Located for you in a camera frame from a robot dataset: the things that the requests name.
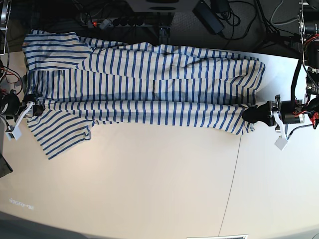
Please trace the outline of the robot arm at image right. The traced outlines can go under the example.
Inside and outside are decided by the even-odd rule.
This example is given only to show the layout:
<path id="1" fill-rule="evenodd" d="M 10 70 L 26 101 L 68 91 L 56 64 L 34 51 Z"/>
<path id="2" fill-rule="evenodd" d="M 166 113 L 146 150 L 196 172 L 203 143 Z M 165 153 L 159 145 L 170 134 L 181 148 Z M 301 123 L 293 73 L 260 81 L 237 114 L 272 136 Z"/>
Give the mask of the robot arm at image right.
<path id="1" fill-rule="evenodd" d="M 285 48 L 290 43 L 297 43 L 298 63 L 291 84 L 290 100 L 282 102 L 277 96 L 275 101 L 257 107 L 253 106 L 244 111 L 242 118 L 249 123 L 258 121 L 267 126 L 275 126 L 278 120 L 283 124 L 301 123 L 304 116 L 308 116 L 311 126 L 319 125 L 319 2 L 317 0 L 300 1 L 301 8 L 296 18 L 299 24 L 299 32 L 291 37 L 283 37 L 275 32 L 277 24 L 265 18 L 259 1 L 256 2 L 266 30 L 264 43 L 273 42 Z M 301 69 L 306 72 L 305 102 L 297 100 L 295 90 L 297 78 Z"/>

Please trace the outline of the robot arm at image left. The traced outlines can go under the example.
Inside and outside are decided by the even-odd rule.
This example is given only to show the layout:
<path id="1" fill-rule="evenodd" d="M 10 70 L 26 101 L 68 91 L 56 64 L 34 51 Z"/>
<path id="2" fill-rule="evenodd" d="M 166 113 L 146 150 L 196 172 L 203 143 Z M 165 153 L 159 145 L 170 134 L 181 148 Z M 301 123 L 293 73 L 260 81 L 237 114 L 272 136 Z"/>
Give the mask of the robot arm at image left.
<path id="1" fill-rule="evenodd" d="M 9 67 L 10 52 L 6 37 L 11 6 L 12 1 L 10 0 L 0 2 L 0 55 L 6 55 L 6 63 L 0 63 L 0 82 L 3 83 L 8 76 L 14 76 L 20 83 L 20 90 L 0 89 L 0 116 L 5 120 L 17 120 L 23 112 L 26 112 L 25 118 L 37 117 L 44 112 L 44 106 L 35 99 L 35 95 L 25 95 L 22 101 L 18 97 L 24 90 L 24 82 L 20 74 Z"/>

